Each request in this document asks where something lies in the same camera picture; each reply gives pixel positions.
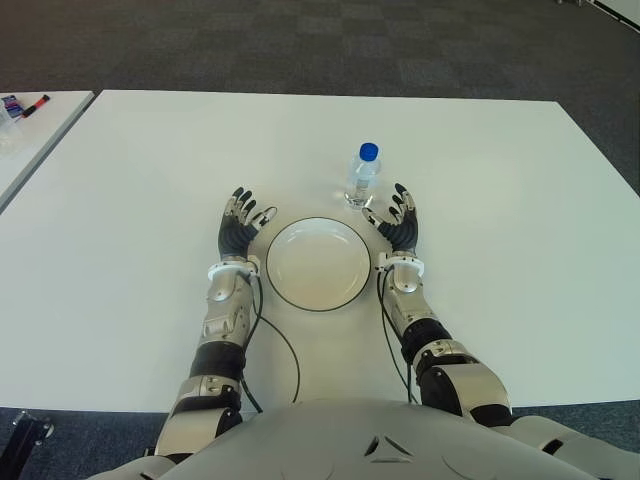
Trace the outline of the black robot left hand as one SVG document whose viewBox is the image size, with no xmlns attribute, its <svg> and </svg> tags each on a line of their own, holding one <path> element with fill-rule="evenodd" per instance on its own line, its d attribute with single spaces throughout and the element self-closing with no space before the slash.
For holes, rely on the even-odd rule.
<svg viewBox="0 0 640 480">
<path fill-rule="evenodd" d="M 238 187 L 228 199 L 218 231 L 220 259 L 246 258 L 252 241 L 276 216 L 275 206 L 254 212 L 257 202 L 251 190 Z"/>
</svg>

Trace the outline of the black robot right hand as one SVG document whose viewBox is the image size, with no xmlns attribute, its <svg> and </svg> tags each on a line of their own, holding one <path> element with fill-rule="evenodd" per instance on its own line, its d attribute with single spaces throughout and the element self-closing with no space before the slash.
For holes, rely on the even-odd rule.
<svg viewBox="0 0 640 480">
<path fill-rule="evenodd" d="M 377 230 L 390 244 L 393 252 L 415 254 L 419 238 L 419 221 L 417 209 L 411 193 L 400 183 L 394 185 L 395 194 L 388 211 L 393 222 L 384 220 L 369 207 L 363 207 L 361 213 L 365 220 Z"/>
</svg>

